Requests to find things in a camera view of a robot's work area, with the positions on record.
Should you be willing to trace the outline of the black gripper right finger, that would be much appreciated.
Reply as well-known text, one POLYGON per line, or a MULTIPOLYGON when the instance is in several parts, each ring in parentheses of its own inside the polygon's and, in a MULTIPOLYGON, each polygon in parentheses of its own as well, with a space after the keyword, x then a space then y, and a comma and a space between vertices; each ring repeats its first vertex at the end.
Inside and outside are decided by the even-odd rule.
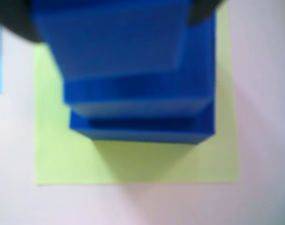
POLYGON ((224 0, 189 0, 187 25, 204 22, 224 3, 224 0))

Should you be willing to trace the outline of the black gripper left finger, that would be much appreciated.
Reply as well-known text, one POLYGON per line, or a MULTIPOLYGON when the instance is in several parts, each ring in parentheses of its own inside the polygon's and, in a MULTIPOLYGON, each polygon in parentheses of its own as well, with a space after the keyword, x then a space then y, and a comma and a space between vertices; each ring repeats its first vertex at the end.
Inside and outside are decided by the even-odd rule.
POLYGON ((31 0, 0 0, 0 25, 33 43, 41 43, 31 18, 31 0))

